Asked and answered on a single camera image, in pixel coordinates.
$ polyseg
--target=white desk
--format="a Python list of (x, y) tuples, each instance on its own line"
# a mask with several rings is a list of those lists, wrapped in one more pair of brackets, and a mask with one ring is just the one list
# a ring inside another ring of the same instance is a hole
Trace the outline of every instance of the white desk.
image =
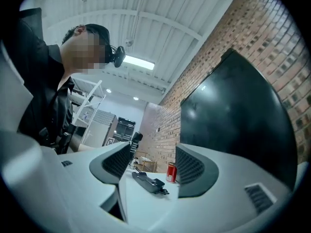
[(127, 223), (147, 230), (164, 216), (177, 201), (178, 185), (167, 182), (165, 173), (147, 173), (151, 179), (157, 178), (163, 181), (164, 188), (170, 193), (168, 195), (152, 194), (133, 179), (133, 171), (127, 169), (121, 178), (121, 201), (127, 215)]

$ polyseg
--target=ceiling light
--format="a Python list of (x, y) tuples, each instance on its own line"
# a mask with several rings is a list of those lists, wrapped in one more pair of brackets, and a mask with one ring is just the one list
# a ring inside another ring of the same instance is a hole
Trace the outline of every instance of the ceiling light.
[(138, 59), (138, 58), (135, 58), (132, 56), (128, 56), (128, 55), (125, 57), (123, 62), (134, 64), (134, 65), (140, 66), (140, 67), (144, 67), (144, 68), (147, 68), (149, 70), (153, 70), (155, 67), (154, 63), (151, 63), (151, 62), (148, 62), (145, 60), (141, 60), (141, 59)]

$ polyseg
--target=ceiling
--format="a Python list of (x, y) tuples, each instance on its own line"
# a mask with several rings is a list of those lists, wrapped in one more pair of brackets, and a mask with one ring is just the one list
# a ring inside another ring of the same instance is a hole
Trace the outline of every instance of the ceiling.
[[(68, 29), (107, 27), (113, 46), (155, 63), (154, 70), (123, 63), (77, 76), (103, 88), (160, 103), (203, 45), (232, 0), (34, 0), (42, 8), (44, 40), (61, 45)], [(132, 40), (127, 47), (125, 42)]]

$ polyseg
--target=person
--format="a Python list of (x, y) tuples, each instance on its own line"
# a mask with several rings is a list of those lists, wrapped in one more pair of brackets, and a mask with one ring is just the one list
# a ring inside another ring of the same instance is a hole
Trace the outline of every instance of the person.
[(19, 131), (39, 144), (49, 146), (66, 131), (73, 109), (73, 73), (109, 63), (112, 54), (109, 31), (97, 24), (70, 29), (62, 45), (47, 46), (23, 19), (3, 39), (14, 66), (33, 95), (19, 125)]

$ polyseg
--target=red brick wall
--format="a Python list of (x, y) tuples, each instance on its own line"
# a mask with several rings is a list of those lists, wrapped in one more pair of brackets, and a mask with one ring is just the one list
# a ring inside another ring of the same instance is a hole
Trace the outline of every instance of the red brick wall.
[(229, 47), (247, 58), (278, 92), (295, 131), (298, 162), (306, 160), (311, 138), (311, 81), (307, 79), (309, 53), (304, 41), (279, 0), (234, 0), (161, 104), (146, 107), (139, 149), (157, 161), (157, 172), (166, 172), (167, 162), (175, 159), (180, 101)]

